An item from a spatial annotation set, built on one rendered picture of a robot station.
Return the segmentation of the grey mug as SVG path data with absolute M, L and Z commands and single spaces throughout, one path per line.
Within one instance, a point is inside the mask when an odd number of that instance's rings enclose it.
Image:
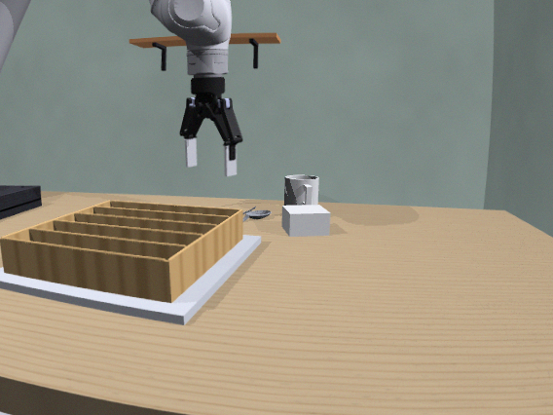
M 311 194 L 313 194 L 312 203 Z M 317 205 L 317 203 L 318 177 L 310 175 L 288 175 L 284 178 L 285 206 L 310 206 Z

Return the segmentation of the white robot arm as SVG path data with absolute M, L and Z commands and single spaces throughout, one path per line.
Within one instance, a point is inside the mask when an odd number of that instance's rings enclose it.
M 188 75 L 210 78 L 228 73 L 230 0 L 149 1 L 151 14 L 168 31 L 186 40 Z M 30 2 L 0 0 L 0 73 Z

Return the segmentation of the wooden cutlery tray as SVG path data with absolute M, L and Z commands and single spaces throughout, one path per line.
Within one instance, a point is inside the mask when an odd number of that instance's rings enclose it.
M 172 303 L 242 239 L 242 209 L 107 201 L 0 247 L 5 274 Z

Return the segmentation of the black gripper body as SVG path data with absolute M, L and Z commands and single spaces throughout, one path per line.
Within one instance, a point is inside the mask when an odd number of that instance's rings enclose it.
M 198 102 L 202 105 L 208 103 L 213 114 L 219 114 L 218 99 L 221 99 L 221 94 L 225 92 L 224 77 L 210 78 L 192 78 L 191 93 L 195 94 L 195 106 Z M 217 107 L 218 106 L 218 107 Z M 210 119 L 208 114 L 201 108 L 199 115 L 201 118 Z

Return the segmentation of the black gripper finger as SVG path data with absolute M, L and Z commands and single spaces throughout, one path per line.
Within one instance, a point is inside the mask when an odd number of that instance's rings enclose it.
M 199 115 L 202 104 L 199 102 L 195 106 L 194 101 L 194 97 L 188 97 L 186 99 L 186 109 L 180 129 L 180 135 L 183 135 L 185 138 L 185 157 L 187 168 L 197 165 L 197 145 L 195 136 L 204 119 Z M 187 131 L 185 131 L 185 129 Z
M 214 115 L 209 104 L 204 103 L 203 109 L 214 122 L 219 131 L 224 146 L 225 176 L 237 174 L 237 143 L 242 142 L 240 128 L 233 110 L 231 98 L 218 99 L 218 106 L 221 111 Z M 235 137 L 236 136 L 236 137 Z M 230 139 L 229 139 L 230 138 Z

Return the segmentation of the silver spoon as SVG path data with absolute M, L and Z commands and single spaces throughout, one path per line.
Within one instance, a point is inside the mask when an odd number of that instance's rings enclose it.
M 243 221 L 245 221 L 248 218 L 261 219 L 261 218 L 269 216 L 271 213 L 272 212 L 269 211 L 269 210 L 254 210 L 254 211 L 248 212 L 245 215 L 245 217 L 243 218 Z

